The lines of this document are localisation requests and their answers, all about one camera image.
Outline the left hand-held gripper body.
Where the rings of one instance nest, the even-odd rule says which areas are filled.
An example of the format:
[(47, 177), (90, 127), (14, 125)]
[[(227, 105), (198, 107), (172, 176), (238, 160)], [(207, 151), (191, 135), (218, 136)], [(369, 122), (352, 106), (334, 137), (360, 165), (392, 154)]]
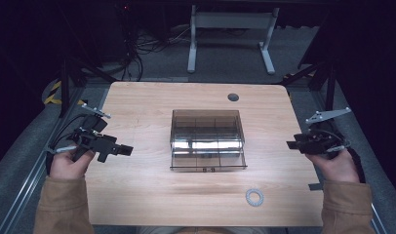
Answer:
[(117, 155), (119, 152), (119, 146), (116, 144), (117, 138), (101, 133), (107, 126), (103, 117), (110, 119), (111, 116), (96, 107), (89, 107), (86, 103), (82, 107), (91, 111), (91, 114), (84, 116), (80, 127), (75, 129), (69, 137), (77, 145), (75, 154), (72, 156), (72, 161), (76, 162), (84, 153), (91, 150), (98, 152), (98, 160), (104, 163), (109, 154)]

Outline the clear smoky plastic drawer box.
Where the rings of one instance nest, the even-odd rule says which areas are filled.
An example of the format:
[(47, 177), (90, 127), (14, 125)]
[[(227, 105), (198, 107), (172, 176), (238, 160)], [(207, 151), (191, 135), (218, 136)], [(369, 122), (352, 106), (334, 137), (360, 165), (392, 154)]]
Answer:
[(173, 111), (170, 137), (172, 171), (215, 173), (245, 170), (244, 144), (238, 110)]

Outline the person's left hand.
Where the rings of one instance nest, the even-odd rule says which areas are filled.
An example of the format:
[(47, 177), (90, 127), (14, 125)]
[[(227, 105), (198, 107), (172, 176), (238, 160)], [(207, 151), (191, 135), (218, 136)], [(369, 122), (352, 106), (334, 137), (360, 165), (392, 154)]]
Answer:
[(76, 162), (73, 161), (75, 150), (58, 153), (54, 156), (49, 177), (57, 179), (78, 179), (85, 175), (95, 153), (85, 152)]

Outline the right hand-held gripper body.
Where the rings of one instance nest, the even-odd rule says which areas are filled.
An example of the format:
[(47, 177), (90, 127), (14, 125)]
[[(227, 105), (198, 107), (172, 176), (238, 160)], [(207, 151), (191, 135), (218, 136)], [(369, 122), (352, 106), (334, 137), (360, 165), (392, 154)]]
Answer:
[(308, 131), (294, 135), (294, 149), (301, 154), (326, 155), (335, 158), (338, 153), (348, 148), (351, 143), (337, 129), (335, 118), (351, 111), (349, 107), (331, 111), (316, 111), (305, 120)]

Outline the yellow black hazard tape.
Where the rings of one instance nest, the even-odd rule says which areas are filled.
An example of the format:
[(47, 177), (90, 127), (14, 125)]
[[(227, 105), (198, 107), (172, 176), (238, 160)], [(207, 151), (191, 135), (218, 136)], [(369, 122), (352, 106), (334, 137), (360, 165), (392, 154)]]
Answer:
[(43, 99), (44, 104), (62, 104), (62, 100), (60, 98), (56, 98), (57, 92), (61, 87), (61, 80), (57, 80), (50, 91), (48, 92), (47, 96)]

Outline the white metal desk frame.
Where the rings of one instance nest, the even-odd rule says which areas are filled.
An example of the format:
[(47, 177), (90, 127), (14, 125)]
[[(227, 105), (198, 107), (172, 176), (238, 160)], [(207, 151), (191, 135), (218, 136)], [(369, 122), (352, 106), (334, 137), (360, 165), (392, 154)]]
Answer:
[(198, 28), (224, 29), (262, 29), (266, 32), (265, 39), (258, 43), (258, 47), (268, 74), (275, 73), (275, 68), (268, 48), (279, 16), (280, 9), (274, 8), (269, 13), (226, 13), (201, 12), (196, 5), (191, 7), (190, 17), (190, 47), (187, 72), (194, 73), (197, 57), (196, 31)]

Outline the person's right hand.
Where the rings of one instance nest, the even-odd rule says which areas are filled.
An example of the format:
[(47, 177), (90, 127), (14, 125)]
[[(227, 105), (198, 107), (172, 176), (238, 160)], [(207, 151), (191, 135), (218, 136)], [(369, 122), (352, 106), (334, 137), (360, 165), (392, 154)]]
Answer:
[(360, 182), (352, 156), (346, 149), (341, 150), (333, 159), (310, 154), (306, 154), (306, 158), (321, 170), (326, 180)]

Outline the black metal stand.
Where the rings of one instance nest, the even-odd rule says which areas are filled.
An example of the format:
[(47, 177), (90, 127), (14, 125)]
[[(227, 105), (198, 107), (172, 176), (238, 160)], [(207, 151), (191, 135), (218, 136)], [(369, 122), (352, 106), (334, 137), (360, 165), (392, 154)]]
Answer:
[(78, 92), (82, 91), (90, 83), (92, 78), (100, 78), (100, 82), (102, 84), (112, 84), (116, 81), (116, 79), (109, 74), (106, 74), (80, 59), (69, 57), (63, 61), (63, 65), (60, 70), (60, 118), (65, 116), (70, 105), (74, 103), (69, 92), (69, 82), (72, 82), (73, 86), (76, 88), (76, 91), (74, 91), (73, 94), (79, 97)]
[(309, 74), (312, 74), (312, 78), (307, 85), (308, 89), (316, 96), (316, 99), (318, 99), (321, 89), (324, 85), (327, 85), (326, 97), (323, 103), (320, 104), (320, 107), (324, 110), (333, 110), (337, 79), (334, 65), (330, 62), (318, 62), (307, 66), (296, 74), (289, 74), (279, 82), (279, 85), (287, 87), (295, 81), (307, 77)]

